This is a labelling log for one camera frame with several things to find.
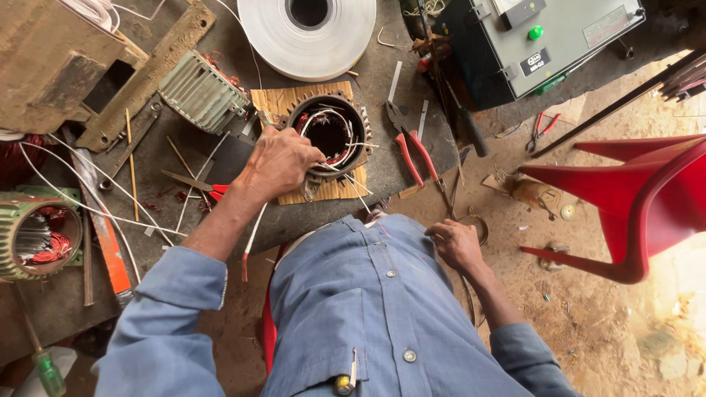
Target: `man's right hand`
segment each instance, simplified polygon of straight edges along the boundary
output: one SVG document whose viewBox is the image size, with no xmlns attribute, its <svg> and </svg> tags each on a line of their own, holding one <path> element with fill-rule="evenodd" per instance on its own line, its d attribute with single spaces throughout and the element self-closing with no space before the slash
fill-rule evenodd
<svg viewBox="0 0 706 397">
<path fill-rule="evenodd" d="M 233 184 L 250 191 L 263 203 L 301 186 L 306 171 L 326 156 L 302 138 L 293 128 L 278 131 L 267 126 L 260 135 L 255 150 L 240 176 Z"/>
<path fill-rule="evenodd" d="M 483 261 L 475 226 L 446 219 L 432 225 L 424 234 L 436 244 L 436 251 L 446 264 L 466 276 L 474 287 L 495 278 Z"/>
</svg>

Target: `dirt floor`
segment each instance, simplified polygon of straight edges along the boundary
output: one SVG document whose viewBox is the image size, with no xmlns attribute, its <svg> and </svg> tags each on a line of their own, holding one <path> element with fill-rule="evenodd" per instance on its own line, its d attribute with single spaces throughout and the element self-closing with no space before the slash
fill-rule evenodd
<svg viewBox="0 0 706 397">
<path fill-rule="evenodd" d="M 581 121 L 675 59 L 650 64 L 586 94 Z M 659 96 L 643 95 L 594 126 L 580 140 L 697 134 L 706 124 L 706 117 L 694 116 L 703 114 L 704 109 L 704 98 L 677 104 L 665 103 Z M 534 118 L 527 120 L 509 138 L 490 139 L 493 154 L 479 159 L 471 153 L 463 167 L 465 185 L 460 186 L 457 194 L 457 214 L 464 215 L 473 207 L 473 212 L 486 219 L 490 228 L 488 244 L 483 247 L 486 262 L 518 309 L 554 351 L 579 392 L 591 397 L 703 396 L 704 389 L 699 388 L 703 387 L 700 383 L 705 350 L 696 335 L 706 329 L 706 326 L 699 328 L 706 321 L 698 316 L 695 301 L 704 299 L 699 295 L 702 284 L 698 285 L 695 280 L 699 277 L 695 276 L 706 275 L 702 266 L 690 266 L 703 263 L 706 258 L 706 236 L 695 236 L 653 257 L 650 278 L 635 286 L 617 285 L 571 268 L 545 271 L 536 258 L 523 254 L 518 247 L 543 247 L 555 239 L 570 245 L 571 254 L 611 261 L 597 209 L 564 194 L 560 206 L 574 203 L 576 214 L 571 220 L 559 218 L 552 222 L 546 211 L 529 211 L 525 204 L 482 186 L 481 181 L 495 173 L 493 165 L 512 174 L 517 166 L 527 163 L 582 166 L 618 163 L 582 153 L 571 145 L 528 161 L 525 145 L 534 123 Z M 539 146 L 544 147 L 572 127 L 560 120 Z M 449 189 L 453 188 L 456 175 L 457 170 L 443 175 Z M 596 189 L 608 187 L 596 186 Z M 443 199 L 431 186 L 404 200 L 393 197 L 390 207 L 425 226 L 446 217 Z M 244 284 L 231 278 L 223 310 L 204 313 L 199 325 L 199 331 L 213 339 L 217 377 L 229 397 L 255 396 L 265 381 L 256 332 L 276 253 L 276 249 L 271 249 L 250 259 L 249 282 Z M 231 272 L 238 274 L 239 264 L 231 265 Z M 466 307 L 461 281 L 453 272 L 449 274 L 455 281 L 457 298 Z M 487 343 L 487 325 L 483 324 L 479 332 Z M 67 379 L 69 390 L 82 389 L 89 395 L 95 384 L 87 372 L 91 362 L 87 357 L 79 358 Z"/>
</svg>

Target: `wire cutter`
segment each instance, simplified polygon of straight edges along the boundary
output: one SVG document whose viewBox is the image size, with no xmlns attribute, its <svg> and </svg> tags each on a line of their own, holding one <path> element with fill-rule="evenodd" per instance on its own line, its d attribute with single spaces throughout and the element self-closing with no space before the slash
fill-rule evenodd
<svg viewBox="0 0 706 397">
<path fill-rule="evenodd" d="M 539 129 L 542 127 L 542 119 L 544 118 L 544 112 L 539 113 L 539 116 L 537 117 L 537 127 L 534 128 L 534 135 L 532 136 L 532 140 L 527 144 L 525 147 L 525 150 L 528 152 L 532 153 L 537 149 L 537 141 L 542 137 L 547 135 L 552 128 L 554 128 L 554 124 L 559 120 L 559 117 L 561 116 L 561 113 L 558 113 L 555 117 L 554 120 L 549 123 L 549 125 L 545 128 L 544 131 L 539 132 Z"/>
<path fill-rule="evenodd" d="M 208 194 L 213 197 L 216 201 L 220 201 L 220 199 L 223 197 L 223 194 L 225 193 L 226 190 L 228 190 L 228 185 L 226 184 L 214 184 L 214 185 L 209 185 L 204 182 L 199 182 L 195 179 L 192 178 L 187 178 L 187 177 L 182 177 L 179 174 L 174 174 L 173 172 L 169 171 L 164 171 L 162 170 L 162 174 L 169 175 L 170 177 L 181 181 L 187 185 L 191 185 L 197 189 L 207 191 Z"/>
<path fill-rule="evenodd" d="M 436 174 L 436 169 L 434 168 L 434 164 L 431 162 L 429 152 L 426 151 L 424 145 L 422 145 L 421 141 L 417 138 L 417 130 L 409 131 L 407 129 L 407 126 L 405 125 L 405 116 L 400 112 L 400 108 L 397 107 L 397 105 L 395 105 L 394 103 L 392 103 L 392 101 L 385 101 L 385 107 L 387 108 L 388 117 L 390 117 L 390 121 L 393 123 L 395 129 L 397 130 L 395 142 L 400 147 L 402 157 L 405 159 L 405 164 L 407 165 L 409 171 L 412 173 L 412 176 L 414 176 L 414 181 L 417 183 L 417 185 L 424 186 L 424 182 L 421 180 L 421 177 L 419 176 L 419 173 L 414 167 L 414 163 L 412 163 L 412 159 L 409 156 L 409 150 L 407 149 L 405 134 L 409 136 L 409 139 L 412 141 L 414 146 L 421 153 L 421 156 L 424 158 L 424 163 L 426 164 L 426 168 L 429 170 L 429 174 L 431 174 L 432 180 L 437 182 L 439 180 L 439 176 Z"/>
</svg>

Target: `blue shirt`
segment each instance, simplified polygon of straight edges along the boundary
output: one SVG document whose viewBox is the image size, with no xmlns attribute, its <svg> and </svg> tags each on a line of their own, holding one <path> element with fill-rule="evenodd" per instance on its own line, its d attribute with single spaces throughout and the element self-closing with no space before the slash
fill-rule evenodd
<svg viewBox="0 0 706 397">
<path fill-rule="evenodd" d="M 270 286 L 277 326 L 262 396 L 578 396 L 529 324 L 491 333 L 492 354 L 453 296 L 424 227 L 390 215 L 351 216 L 317 230 L 281 260 Z M 217 310 L 224 263 L 171 248 L 137 288 L 105 357 L 96 396 L 223 396 L 212 343 L 194 333 Z"/>
</svg>

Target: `workbench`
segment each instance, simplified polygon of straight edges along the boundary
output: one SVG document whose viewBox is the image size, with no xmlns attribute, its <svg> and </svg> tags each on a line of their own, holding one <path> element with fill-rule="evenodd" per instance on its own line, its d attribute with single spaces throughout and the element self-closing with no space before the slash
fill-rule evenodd
<svg viewBox="0 0 706 397">
<path fill-rule="evenodd" d="M 224 55 L 225 60 L 219 64 L 219 67 L 228 76 L 238 76 L 241 85 L 246 89 L 260 88 L 257 71 L 243 31 L 235 19 L 218 3 L 206 2 L 216 13 L 218 20 L 196 49 L 207 54 L 213 51 L 220 52 Z M 165 9 L 160 14 L 167 21 L 166 24 L 169 23 L 171 17 L 178 15 L 179 12 L 178 9 L 170 8 L 170 4 L 171 2 L 166 3 Z M 158 27 L 161 26 L 158 20 L 155 21 L 155 24 Z M 383 36 L 386 42 L 409 47 L 409 36 L 402 22 L 399 4 L 394 1 L 379 1 L 374 34 L 371 36 L 364 56 L 354 67 L 354 70 L 359 73 L 357 83 L 349 74 L 343 74 L 332 81 L 351 81 L 357 106 L 365 106 L 368 112 L 372 128 L 371 142 L 382 148 L 398 151 L 399 148 L 393 142 L 397 132 L 388 119 L 383 104 L 388 97 L 397 61 L 402 61 L 402 70 L 394 101 L 397 105 L 409 108 L 407 126 L 410 129 L 417 129 L 424 100 L 429 101 L 422 142 L 429 151 L 436 171 L 441 174 L 455 167 L 458 162 L 456 145 L 450 127 L 434 92 L 417 72 L 418 56 L 408 52 L 405 48 L 386 47 L 377 43 L 378 31 L 383 26 L 385 27 Z M 294 81 L 280 75 L 259 56 L 258 65 L 265 89 L 310 85 L 310 83 Z M 251 149 L 253 145 L 255 132 L 251 132 L 249 136 L 240 135 L 245 124 L 242 119 L 234 119 L 226 126 L 224 131 L 231 131 L 233 136 L 226 138 L 223 146 L 216 152 L 214 158 L 219 160 L 219 163 L 224 158 L 223 156 L 226 160 L 232 159 L 234 164 L 247 160 L 247 149 Z M 255 130 L 259 133 L 259 126 L 256 126 Z M 212 149 L 220 141 L 221 136 L 205 134 L 195 129 L 180 116 L 171 112 L 168 107 L 164 107 L 160 117 L 135 149 L 134 161 L 138 197 L 140 200 L 145 200 L 158 192 L 172 189 L 162 198 L 152 198 L 147 202 L 161 209 L 160 212 L 153 211 L 151 213 L 157 223 L 161 227 L 174 229 L 177 226 L 183 205 L 182 202 L 174 198 L 174 195 L 178 191 L 188 191 L 189 187 L 162 174 L 160 170 L 169 170 L 182 175 L 188 174 L 169 146 L 166 136 L 172 138 L 194 172 L 198 172 Z M 110 153 L 94 154 L 94 163 L 103 170 L 108 170 L 125 146 L 126 142 L 121 142 Z M 411 149 L 410 154 L 420 175 L 427 180 L 427 189 L 437 189 L 437 186 L 429 179 L 429 173 L 420 154 L 415 149 Z M 204 171 L 204 175 L 216 171 L 228 173 L 228 170 L 209 170 L 209 168 L 207 167 Z M 405 167 L 399 153 L 373 149 L 365 168 L 367 188 L 381 198 L 389 197 L 415 185 L 414 179 Z M 76 186 L 76 181 L 72 180 L 73 175 L 60 170 L 60 165 L 47 161 L 42 172 L 46 172 L 49 180 L 59 186 Z M 130 171 L 127 165 L 120 170 L 116 181 L 130 190 Z M 220 182 L 228 184 L 231 180 Z M 105 198 L 106 204 L 115 216 L 134 218 L 133 204 L 117 189 L 105 194 Z M 364 197 L 364 200 L 370 204 L 378 201 L 378 198 L 368 195 Z M 199 200 L 196 199 L 189 201 L 180 231 L 188 234 L 201 220 L 203 213 L 198 209 L 198 202 Z M 276 247 L 289 239 L 299 237 L 362 208 L 363 203 L 358 198 L 314 201 L 286 206 L 280 206 L 274 200 L 268 205 L 263 215 L 251 255 Z M 143 214 L 140 215 L 140 221 L 146 221 Z M 229 260 L 232 274 L 239 274 L 238 262 L 253 224 L 254 222 L 244 231 L 233 251 L 231 260 Z M 144 234 L 144 227 L 125 223 L 121 224 L 121 227 L 131 244 L 140 272 L 147 271 L 159 260 L 164 253 L 163 246 L 167 246 L 168 243 L 156 231 L 151 236 L 147 236 Z M 170 234 L 167 236 L 174 244 L 179 244 L 183 239 Z M 94 250 L 93 257 L 98 261 L 102 257 L 100 251 Z M 104 265 L 96 262 L 94 269 L 101 268 L 101 266 Z M 30 310 L 33 312 L 35 328 L 42 344 L 55 343 L 119 313 L 106 272 L 95 272 L 97 273 L 94 277 L 96 303 L 87 309 L 83 308 L 83 282 L 81 279 L 83 276 L 80 268 L 65 268 L 50 277 L 49 282 L 44 285 L 41 282 L 23 283 L 25 286 L 23 291 L 28 299 Z M 230 282 L 240 283 L 237 278 L 232 278 Z M 21 328 L 23 325 L 19 322 L 21 317 L 14 310 L 14 302 L 11 297 L 10 288 L 0 285 L 0 302 L 2 302 L 0 306 L 7 306 L 0 308 L 0 322 L 11 325 L 4 327 L 5 332 L 2 332 L 0 338 L 2 340 L 0 365 L 32 352 L 31 344 Z"/>
</svg>

